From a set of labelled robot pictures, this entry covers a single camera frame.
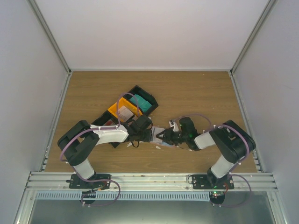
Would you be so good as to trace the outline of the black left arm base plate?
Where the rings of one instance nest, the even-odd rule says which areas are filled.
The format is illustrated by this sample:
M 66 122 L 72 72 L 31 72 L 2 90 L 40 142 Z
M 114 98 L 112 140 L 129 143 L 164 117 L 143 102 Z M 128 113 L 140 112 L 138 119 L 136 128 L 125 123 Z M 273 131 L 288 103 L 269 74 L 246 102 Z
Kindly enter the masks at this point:
M 94 174 L 87 181 L 81 179 L 77 174 L 72 174 L 66 183 L 70 189 L 108 189 L 110 187 L 110 174 Z

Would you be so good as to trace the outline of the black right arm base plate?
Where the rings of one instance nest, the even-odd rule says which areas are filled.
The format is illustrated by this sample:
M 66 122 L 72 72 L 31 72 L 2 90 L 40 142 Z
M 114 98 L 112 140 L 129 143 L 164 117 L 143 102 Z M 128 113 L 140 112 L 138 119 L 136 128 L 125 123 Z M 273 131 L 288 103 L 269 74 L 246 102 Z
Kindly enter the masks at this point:
M 187 177 L 187 182 L 192 185 L 193 189 L 234 189 L 234 182 L 232 177 L 225 175 L 217 179 L 208 174 L 193 174 Z

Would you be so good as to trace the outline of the stack of teal cards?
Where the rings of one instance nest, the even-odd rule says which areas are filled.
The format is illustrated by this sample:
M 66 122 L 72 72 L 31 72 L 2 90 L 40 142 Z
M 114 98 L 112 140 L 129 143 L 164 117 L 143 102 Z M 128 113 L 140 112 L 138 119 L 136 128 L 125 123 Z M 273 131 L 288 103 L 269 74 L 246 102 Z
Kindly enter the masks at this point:
M 129 100 L 130 102 L 134 103 L 135 105 L 138 104 L 138 107 L 143 111 L 143 112 L 147 112 L 151 107 L 152 104 L 145 100 L 142 96 L 135 94 L 134 97 L 131 97 Z

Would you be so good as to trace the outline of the stack of white cards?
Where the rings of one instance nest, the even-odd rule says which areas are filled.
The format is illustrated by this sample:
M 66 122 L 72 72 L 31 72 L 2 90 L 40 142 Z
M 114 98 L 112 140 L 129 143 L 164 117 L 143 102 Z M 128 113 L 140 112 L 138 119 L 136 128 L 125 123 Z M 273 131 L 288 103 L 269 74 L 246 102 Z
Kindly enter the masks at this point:
M 121 122 L 126 122 L 129 120 L 134 114 L 125 106 L 122 106 L 119 109 L 119 117 Z

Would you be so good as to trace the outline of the black bin with red cards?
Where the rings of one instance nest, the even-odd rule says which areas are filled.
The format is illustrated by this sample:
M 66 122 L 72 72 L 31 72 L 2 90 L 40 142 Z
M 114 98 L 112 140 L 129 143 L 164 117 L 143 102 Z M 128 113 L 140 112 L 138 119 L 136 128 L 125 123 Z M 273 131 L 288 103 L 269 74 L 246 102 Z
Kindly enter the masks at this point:
M 90 124 L 99 140 L 96 145 L 109 143 L 117 148 L 128 137 L 128 131 L 124 125 L 118 124 L 118 119 L 109 111 L 105 111 L 99 118 Z

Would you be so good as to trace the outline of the black bin with teal cards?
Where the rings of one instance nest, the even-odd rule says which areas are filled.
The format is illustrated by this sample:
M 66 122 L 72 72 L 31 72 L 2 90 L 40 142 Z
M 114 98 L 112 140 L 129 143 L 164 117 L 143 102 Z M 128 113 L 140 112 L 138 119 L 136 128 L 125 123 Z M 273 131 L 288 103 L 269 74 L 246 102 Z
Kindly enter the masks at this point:
M 158 103 L 154 96 L 138 85 L 134 86 L 129 93 L 133 94 L 137 98 L 139 109 L 147 116 L 149 116 L 158 107 Z

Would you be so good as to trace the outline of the aluminium front rail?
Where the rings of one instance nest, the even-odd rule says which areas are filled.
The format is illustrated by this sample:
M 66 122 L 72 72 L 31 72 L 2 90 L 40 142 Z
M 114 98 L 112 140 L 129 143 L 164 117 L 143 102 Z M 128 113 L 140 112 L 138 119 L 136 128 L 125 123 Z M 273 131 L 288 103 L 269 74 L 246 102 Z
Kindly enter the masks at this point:
M 27 190 L 68 190 L 72 173 L 32 172 L 27 180 Z M 241 173 L 252 191 L 278 191 L 271 173 Z M 122 191 L 194 191 L 188 173 L 112 173 Z

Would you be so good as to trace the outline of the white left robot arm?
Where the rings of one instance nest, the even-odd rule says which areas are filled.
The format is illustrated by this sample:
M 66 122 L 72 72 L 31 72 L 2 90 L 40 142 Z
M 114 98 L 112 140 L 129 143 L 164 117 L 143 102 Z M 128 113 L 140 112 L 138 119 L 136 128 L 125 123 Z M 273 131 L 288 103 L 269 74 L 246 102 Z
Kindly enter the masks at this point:
M 88 160 L 94 147 L 112 142 L 150 142 L 152 126 L 146 115 L 114 126 L 90 125 L 82 120 L 58 140 L 59 159 L 67 162 L 76 171 L 80 183 L 90 189 L 96 184 L 96 173 Z

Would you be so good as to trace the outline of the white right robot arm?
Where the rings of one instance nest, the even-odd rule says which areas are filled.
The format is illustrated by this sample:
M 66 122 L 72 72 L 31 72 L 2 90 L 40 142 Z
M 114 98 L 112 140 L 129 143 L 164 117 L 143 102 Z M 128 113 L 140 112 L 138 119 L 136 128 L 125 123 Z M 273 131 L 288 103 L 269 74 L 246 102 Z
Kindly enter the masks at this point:
M 219 188 L 228 174 L 256 148 L 253 138 L 232 120 L 199 133 L 189 117 L 181 118 L 178 124 L 171 120 L 167 129 L 152 128 L 151 141 L 167 146 L 185 143 L 193 151 L 217 146 L 221 156 L 207 171 L 207 184 L 212 189 Z

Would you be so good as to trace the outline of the yellow bin with white cards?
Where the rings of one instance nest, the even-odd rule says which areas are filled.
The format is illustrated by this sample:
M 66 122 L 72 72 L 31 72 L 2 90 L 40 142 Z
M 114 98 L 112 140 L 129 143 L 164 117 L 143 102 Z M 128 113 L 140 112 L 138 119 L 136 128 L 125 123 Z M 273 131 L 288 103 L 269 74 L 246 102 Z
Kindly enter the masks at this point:
M 119 100 L 118 113 L 121 122 L 126 122 L 129 119 L 138 118 L 142 115 L 142 111 L 140 109 L 137 110 L 137 107 L 124 97 Z

